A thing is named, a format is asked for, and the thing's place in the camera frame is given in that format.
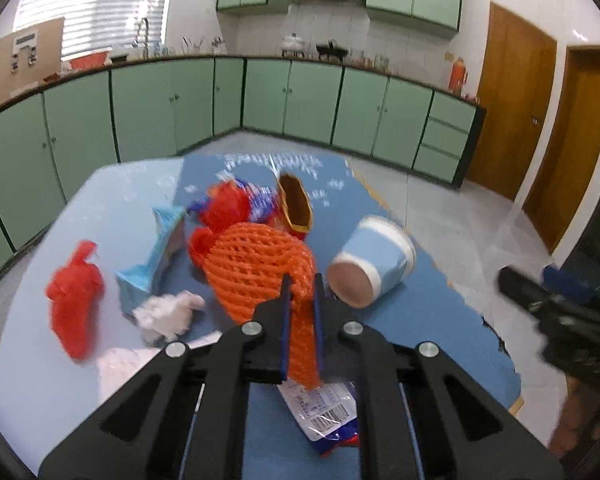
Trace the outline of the person's hand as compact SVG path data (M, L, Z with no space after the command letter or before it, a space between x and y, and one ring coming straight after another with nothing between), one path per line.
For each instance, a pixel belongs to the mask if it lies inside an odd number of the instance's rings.
M557 458L563 458L579 444L583 436L597 441L600 438L600 422L591 431L586 427L599 408L600 394L576 378L568 377L567 397L548 445L550 452Z

